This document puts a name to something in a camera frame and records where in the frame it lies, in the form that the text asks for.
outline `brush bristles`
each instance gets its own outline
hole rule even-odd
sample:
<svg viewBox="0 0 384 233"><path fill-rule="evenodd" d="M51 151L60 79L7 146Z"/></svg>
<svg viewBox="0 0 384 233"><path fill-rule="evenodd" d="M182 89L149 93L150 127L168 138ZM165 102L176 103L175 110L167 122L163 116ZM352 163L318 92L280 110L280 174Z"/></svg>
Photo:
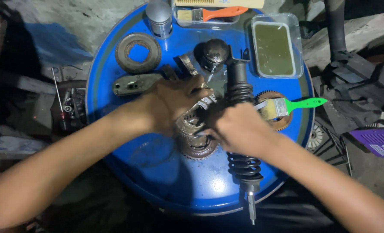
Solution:
<svg viewBox="0 0 384 233"><path fill-rule="evenodd" d="M215 3L215 0L176 0L175 3Z"/></svg>
<svg viewBox="0 0 384 233"><path fill-rule="evenodd" d="M192 11L188 9L178 10L178 19L192 21Z"/></svg>
<svg viewBox="0 0 384 233"><path fill-rule="evenodd" d="M260 109L260 114L262 119L270 120L270 119L277 118L277 110L275 108L274 99L268 99L266 101L267 101L267 106Z"/></svg>

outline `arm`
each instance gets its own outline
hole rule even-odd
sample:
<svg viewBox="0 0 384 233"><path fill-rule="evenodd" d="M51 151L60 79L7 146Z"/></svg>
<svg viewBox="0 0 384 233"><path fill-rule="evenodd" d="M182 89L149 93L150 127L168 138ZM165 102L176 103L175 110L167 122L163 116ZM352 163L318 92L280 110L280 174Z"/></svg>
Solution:
<svg viewBox="0 0 384 233"><path fill-rule="evenodd" d="M227 108L206 130L225 150L281 169L309 189L352 233L384 232L384 200L337 168L274 132L251 104Z"/></svg>
<svg viewBox="0 0 384 233"><path fill-rule="evenodd" d="M125 142L167 132L179 116L211 94L200 89L202 83L203 77L177 83L160 80L137 100L1 174L0 229L41 213L76 176Z"/></svg>

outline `purple box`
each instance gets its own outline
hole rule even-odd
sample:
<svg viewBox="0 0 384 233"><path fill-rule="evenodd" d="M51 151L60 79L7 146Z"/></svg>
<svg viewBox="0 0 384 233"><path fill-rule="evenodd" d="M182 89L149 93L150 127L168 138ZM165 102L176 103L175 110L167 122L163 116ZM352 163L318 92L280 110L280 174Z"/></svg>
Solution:
<svg viewBox="0 0 384 233"><path fill-rule="evenodd" d="M353 130L350 134L376 156L384 158L384 129Z"/></svg>

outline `piston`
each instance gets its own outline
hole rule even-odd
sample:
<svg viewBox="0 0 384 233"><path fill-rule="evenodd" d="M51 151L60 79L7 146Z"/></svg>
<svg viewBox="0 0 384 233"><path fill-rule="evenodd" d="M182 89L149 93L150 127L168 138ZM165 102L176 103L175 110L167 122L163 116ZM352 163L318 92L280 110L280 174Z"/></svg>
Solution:
<svg viewBox="0 0 384 233"><path fill-rule="evenodd" d="M146 7L146 16L152 34L158 39L166 39L172 34L172 9L167 2L152 0Z"/></svg>
<svg viewBox="0 0 384 233"><path fill-rule="evenodd" d="M200 65L205 70L215 73L222 69L229 55L229 48L221 39L208 40L203 48Z"/></svg>

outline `shock absorber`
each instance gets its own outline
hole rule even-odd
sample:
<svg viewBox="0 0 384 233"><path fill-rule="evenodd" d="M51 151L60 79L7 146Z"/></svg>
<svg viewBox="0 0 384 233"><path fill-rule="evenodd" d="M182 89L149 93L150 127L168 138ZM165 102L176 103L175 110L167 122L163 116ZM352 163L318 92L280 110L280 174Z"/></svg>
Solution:
<svg viewBox="0 0 384 233"><path fill-rule="evenodd" d="M250 61L249 50L241 53L241 59L232 55L231 45L229 45L229 57L226 61L228 83L227 101L230 106L244 102L255 102L252 94L252 85L247 83L246 64ZM254 194L260 190L260 181L263 176L260 174L260 160L254 157L228 152L228 161L236 179L240 181L240 189L247 194L248 210L250 212L251 224L255 225L255 198Z"/></svg>

